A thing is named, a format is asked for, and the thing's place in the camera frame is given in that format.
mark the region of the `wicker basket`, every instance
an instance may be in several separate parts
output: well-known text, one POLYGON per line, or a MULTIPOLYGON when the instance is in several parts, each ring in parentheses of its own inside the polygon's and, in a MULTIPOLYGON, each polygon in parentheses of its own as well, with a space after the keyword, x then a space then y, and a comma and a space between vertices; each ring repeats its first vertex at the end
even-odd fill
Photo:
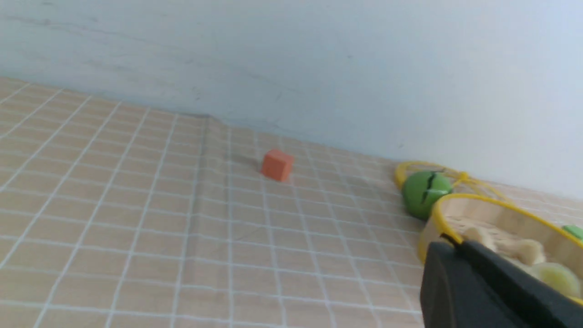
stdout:
MULTIPOLYGON (((548 262, 560 263, 583 280, 583 243, 569 233, 509 203, 471 194, 451 194, 434 206, 419 238, 418 255, 425 262, 429 243, 442 233, 462 242, 471 226, 487 230, 495 242, 534 239, 545 247, 548 262)), ((583 305, 580 299, 574 299, 583 305)))

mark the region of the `grid-patterned mat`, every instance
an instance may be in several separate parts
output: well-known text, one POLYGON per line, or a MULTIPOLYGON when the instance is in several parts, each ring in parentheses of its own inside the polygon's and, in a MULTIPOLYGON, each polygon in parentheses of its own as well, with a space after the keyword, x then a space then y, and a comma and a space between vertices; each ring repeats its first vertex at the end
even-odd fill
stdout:
MULTIPOLYGON (((421 327, 422 224, 394 168, 0 79, 2 327, 421 327), (258 173, 272 148, 295 156, 291 183, 258 173)), ((555 222, 581 216, 499 188, 555 222)))

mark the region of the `yellow rim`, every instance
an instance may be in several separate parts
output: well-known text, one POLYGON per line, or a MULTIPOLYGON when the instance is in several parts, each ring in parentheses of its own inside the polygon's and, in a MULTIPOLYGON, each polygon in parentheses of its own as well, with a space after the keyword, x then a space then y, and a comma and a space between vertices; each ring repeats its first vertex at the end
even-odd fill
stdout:
POLYGON ((480 188, 478 188, 478 187, 482 187, 484 189, 491 191, 498 198, 504 200, 505 202, 512 203, 512 201, 508 197, 506 197, 503 193, 496 190, 496 188, 492 187, 491 185, 489 185, 483 181, 480 181, 480 180, 477 180, 477 179, 470 177, 466 172, 458 172, 458 171, 456 171, 454 169, 450 169, 446 166, 438 165, 438 164, 434 164, 434 163, 429 163, 429 162, 403 162, 403 163, 399 164, 397 166, 397 168, 395 169, 395 184, 397 185, 397 187, 399 189, 401 189, 403 187, 405 180, 407 180, 407 177, 408 177, 407 172, 419 170, 416 168, 412 168, 412 166, 416 166, 416 165, 434 166, 435 168, 442 169, 444 171, 443 174, 446 177, 450 177, 450 178, 455 180, 455 182, 452 185, 453 187, 456 187, 456 186, 463 183, 463 184, 467 185, 470 189, 472 189, 472 191, 474 193, 476 193, 477 195, 487 197, 487 195, 483 191, 481 191, 480 188))
MULTIPOLYGON (((486 201, 489 203, 493 203, 499 206, 503 206, 505 208, 509 208, 513 211, 519 212, 520 214, 524 214, 527 217, 536 220, 538 222, 540 222, 543 225, 546 225, 548 228, 558 232, 561 236, 571 240, 572 242, 574 242, 577 246, 579 246, 580 248, 583 248, 583 242, 581 242, 579 239, 577 239, 575 236, 573 236, 572 234, 554 226, 551 223, 548 223, 547 221, 537 217, 536 215, 533 215, 530 212, 527 212, 525 210, 522 210, 512 204, 509 203, 505 203, 503 201, 499 201, 499 200, 495 200, 492 198, 488 198, 488 197, 483 197, 480 195, 472 195, 472 194, 450 194, 450 195, 446 195, 441 197, 434 205, 433 205, 433 209, 431 210, 431 220, 434 220, 434 224, 437 226, 437 229, 439 231, 441 231, 442 233, 446 233, 448 235, 450 235, 452 238, 454 238, 454 240, 458 243, 463 242, 463 238, 462 236, 460 236, 457 232, 455 232, 446 222, 445 217, 443 216, 442 212, 441 212, 441 204, 444 201, 447 201, 449 199, 452 198, 471 198, 471 199, 477 199, 477 200, 481 200, 481 201, 486 201)), ((423 243, 422 238, 419 239, 419 245, 417 247, 417 254, 419 255, 419 258, 422 260, 423 263, 425 263, 425 258, 426 258, 426 254, 423 251, 425 249, 426 244, 423 243)), ((575 301, 576 303, 578 303, 579 305, 583 305, 583 300, 579 299, 579 298, 575 298, 575 297, 570 297, 570 299, 572 299, 573 301, 575 301)))

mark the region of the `round basket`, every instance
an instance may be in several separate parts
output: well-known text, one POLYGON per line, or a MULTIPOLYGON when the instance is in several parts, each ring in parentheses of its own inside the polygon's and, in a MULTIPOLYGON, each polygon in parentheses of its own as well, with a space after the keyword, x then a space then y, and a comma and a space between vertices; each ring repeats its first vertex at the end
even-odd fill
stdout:
MULTIPOLYGON (((580 240, 512 204, 470 194, 447 195, 433 205, 431 217, 419 238, 419 259, 425 263, 427 247, 431 242, 444 241, 440 238, 442 233, 461 243, 461 233, 471 226, 487 230, 495 242, 537 240, 545 247, 548 262, 568 267, 580 281, 583 280, 583 243, 580 240)), ((582 300, 573 300, 583 305, 582 300)))
POLYGON ((411 174, 419 171, 441 172, 449 178, 451 186, 454 188, 454 193, 456 194, 476 194, 511 203, 510 199, 503 193, 483 181, 470 177, 466 172, 459 172, 428 162, 402 162, 395 169, 395 184, 401 189, 405 180, 411 174))

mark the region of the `yellow rope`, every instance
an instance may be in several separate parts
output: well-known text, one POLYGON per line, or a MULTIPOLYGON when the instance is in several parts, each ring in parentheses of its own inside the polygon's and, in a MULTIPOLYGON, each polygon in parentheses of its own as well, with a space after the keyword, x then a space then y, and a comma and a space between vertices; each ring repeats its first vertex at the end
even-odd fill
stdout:
POLYGON ((464 184, 468 186, 470 189, 472 189, 472 191, 477 195, 489 197, 489 195, 483 191, 483 189, 487 189, 491 191, 493 194, 495 194, 497 197, 499 197, 501 200, 512 204, 512 201, 508 197, 506 197, 503 193, 499 192, 494 187, 483 181, 470 177, 467 172, 458 172, 445 166, 428 162, 403 162, 399 164, 399 166, 397 166, 395 170, 395 183, 397 187, 399 187, 399 189, 403 187, 405 180, 407 180, 407 177, 409 176, 408 172, 411 171, 416 172, 422 170, 420 168, 416 168, 415 166, 432 166, 435 168, 442 169, 444 176, 455 180, 455 182, 452 184, 453 188, 459 186, 460 184, 464 184))

